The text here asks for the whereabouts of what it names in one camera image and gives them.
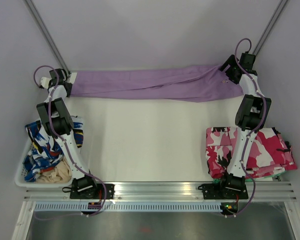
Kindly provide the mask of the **beige garment in basket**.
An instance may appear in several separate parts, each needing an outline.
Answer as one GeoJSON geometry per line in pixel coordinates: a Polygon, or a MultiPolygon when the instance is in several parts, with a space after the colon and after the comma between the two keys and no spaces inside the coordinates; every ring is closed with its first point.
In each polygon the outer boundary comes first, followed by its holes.
{"type": "Polygon", "coordinates": [[[45,171],[36,179],[37,183],[63,184],[72,179],[72,171],[66,160],[61,160],[54,168],[45,171]]]}

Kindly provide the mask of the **aluminium frame rail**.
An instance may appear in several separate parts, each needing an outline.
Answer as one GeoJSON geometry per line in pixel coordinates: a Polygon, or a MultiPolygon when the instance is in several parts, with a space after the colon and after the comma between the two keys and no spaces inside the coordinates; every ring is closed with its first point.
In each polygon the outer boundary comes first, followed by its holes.
{"type": "MultiPolygon", "coordinates": [[[[222,198],[218,194],[208,198],[210,191],[198,189],[203,182],[112,182],[113,189],[107,195],[120,202],[230,202],[233,197],[222,198]]],[[[258,181],[253,190],[253,183],[246,184],[248,195],[254,193],[255,202],[295,202],[293,187],[288,181],[258,181]]],[[[70,201],[70,194],[60,188],[27,189],[25,201],[70,201]]]]}

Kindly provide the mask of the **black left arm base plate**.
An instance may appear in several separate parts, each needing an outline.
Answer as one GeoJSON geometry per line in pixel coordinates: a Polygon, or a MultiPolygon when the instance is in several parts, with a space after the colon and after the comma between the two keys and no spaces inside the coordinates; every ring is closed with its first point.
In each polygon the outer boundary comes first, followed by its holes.
{"type": "Polygon", "coordinates": [[[105,183],[86,184],[83,186],[72,186],[70,190],[70,199],[74,200],[110,200],[113,199],[115,185],[105,183]]]}

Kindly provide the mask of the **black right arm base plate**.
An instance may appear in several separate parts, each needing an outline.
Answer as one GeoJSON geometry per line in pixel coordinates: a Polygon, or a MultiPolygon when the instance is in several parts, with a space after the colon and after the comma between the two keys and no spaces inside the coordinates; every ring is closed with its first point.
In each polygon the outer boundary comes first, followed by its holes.
{"type": "Polygon", "coordinates": [[[204,200],[247,200],[247,189],[243,190],[221,187],[219,183],[204,183],[198,188],[202,192],[204,200]]]}

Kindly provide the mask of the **purple trousers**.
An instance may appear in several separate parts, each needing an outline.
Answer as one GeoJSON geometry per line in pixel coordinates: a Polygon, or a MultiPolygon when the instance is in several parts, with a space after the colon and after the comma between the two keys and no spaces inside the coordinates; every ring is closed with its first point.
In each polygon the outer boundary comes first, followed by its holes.
{"type": "Polygon", "coordinates": [[[171,69],[79,71],[72,97],[123,100],[178,100],[202,103],[243,95],[218,65],[171,69]]]}

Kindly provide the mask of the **pink camouflage folded trousers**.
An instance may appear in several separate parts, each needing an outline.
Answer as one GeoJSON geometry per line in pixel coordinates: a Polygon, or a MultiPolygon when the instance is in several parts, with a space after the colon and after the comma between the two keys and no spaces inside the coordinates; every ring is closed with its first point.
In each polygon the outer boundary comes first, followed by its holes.
{"type": "MultiPolygon", "coordinates": [[[[211,127],[206,129],[205,157],[208,174],[220,179],[234,153],[238,129],[236,127],[211,127]]],[[[263,128],[253,141],[246,170],[254,178],[267,178],[296,170],[291,145],[276,128],[263,128]]]]}

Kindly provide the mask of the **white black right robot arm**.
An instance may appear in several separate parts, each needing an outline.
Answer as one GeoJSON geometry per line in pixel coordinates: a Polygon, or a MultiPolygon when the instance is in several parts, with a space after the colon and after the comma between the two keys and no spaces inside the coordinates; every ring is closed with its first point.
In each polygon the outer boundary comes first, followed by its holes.
{"type": "Polygon", "coordinates": [[[222,199],[248,198],[246,178],[253,179],[247,171],[249,154],[258,131],[265,125],[272,103],[260,90],[257,72],[253,70],[255,60],[256,56],[248,52],[242,53],[239,59],[233,54],[220,67],[244,93],[235,115],[237,137],[233,155],[217,189],[222,199]]]}

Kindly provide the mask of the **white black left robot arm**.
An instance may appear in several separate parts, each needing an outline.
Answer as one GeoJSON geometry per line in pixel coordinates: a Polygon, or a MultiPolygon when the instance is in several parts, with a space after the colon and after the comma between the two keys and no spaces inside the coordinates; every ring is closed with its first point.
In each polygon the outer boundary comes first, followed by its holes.
{"type": "Polygon", "coordinates": [[[74,122],[66,107],[67,89],[64,86],[66,75],[61,69],[42,65],[37,69],[50,69],[51,82],[48,83],[48,96],[36,105],[36,110],[45,132],[59,145],[71,171],[71,199],[88,200],[107,197],[105,184],[92,175],[84,163],[75,141],[74,122]]]}

